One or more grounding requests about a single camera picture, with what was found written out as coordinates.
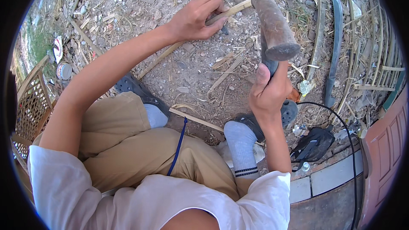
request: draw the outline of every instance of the shirt sleeve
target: shirt sleeve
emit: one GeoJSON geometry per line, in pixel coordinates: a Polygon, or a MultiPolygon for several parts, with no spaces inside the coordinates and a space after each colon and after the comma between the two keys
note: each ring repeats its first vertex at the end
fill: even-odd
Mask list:
{"type": "Polygon", "coordinates": [[[28,168],[34,203],[49,229],[84,229],[102,195],[84,164],[61,151],[30,146],[28,168]]]}
{"type": "Polygon", "coordinates": [[[240,206],[248,229],[287,229],[290,173],[272,171],[256,179],[240,206]]]}

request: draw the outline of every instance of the rusty hammer head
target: rusty hammer head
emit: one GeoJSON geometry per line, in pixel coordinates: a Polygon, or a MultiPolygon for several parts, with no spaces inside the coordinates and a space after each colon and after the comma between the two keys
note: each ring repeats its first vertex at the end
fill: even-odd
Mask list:
{"type": "Polygon", "coordinates": [[[252,5],[261,22],[261,45],[262,52],[263,47],[265,50],[264,60],[285,61],[297,55],[301,47],[295,42],[291,29],[276,2],[274,0],[252,0],[252,5]]]}

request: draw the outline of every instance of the white t-shirt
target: white t-shirt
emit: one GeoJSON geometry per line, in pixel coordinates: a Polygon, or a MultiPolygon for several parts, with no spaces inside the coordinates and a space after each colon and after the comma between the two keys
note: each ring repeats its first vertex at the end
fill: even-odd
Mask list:
{"type": "Polygon", "coordinates": [[[289,223],[289,173],[259,177],[234,202],[194,181],[158,174],[102,197],[78,158],[38,146],[30,146],[28,167],[37,212],[50,229],[159,230],[190,208],[211,213],[221,230],[287,229],[289,223]]]}

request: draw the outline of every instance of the khaki pants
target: khaki pants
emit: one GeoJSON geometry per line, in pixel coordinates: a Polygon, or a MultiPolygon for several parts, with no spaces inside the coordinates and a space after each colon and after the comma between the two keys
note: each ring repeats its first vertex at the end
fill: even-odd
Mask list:
{"type": "MultiPolygon", "coordinates": [[[[137,187],[147,175],[166,175],[180,133],[151,129],[145,107],[133,92],[98,100],[82,122],[78,158],[101,192],[137,187]]],[[[40,143],[41,134],[33,142],[40,143]]],[[[171,176],[190,179],[237,201],[253,180],[234,178],[220,155],[202,140],[184,136],[171,176]]]]}

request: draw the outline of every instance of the blue cord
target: blue cord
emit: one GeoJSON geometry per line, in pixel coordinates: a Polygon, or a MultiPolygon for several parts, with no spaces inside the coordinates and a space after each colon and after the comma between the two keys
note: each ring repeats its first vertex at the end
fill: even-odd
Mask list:
{"type": "Polygon", "coordinates": [[[170,176],[173,170],[173,167],[176,164],[176,160],[177,160],[177,156],[179,155],[179,150],[180,150],[180,146],[181,146],[181,141],[183,140],[183,135],[184,135],[184,129],[186,127],[186,123],[187,123],[187,119],[186,117],[184,118],[184,125],[183,125],[183,129],[181,130],[181,134],[180,134],[180,139],[179,139],[179,143],[177,144],[177,149],[176,149],[176,154],[175,154],[175,158],[173,159],[171,168],[169,169],[168,173],[166,174],[166,176],[170,176]]]}

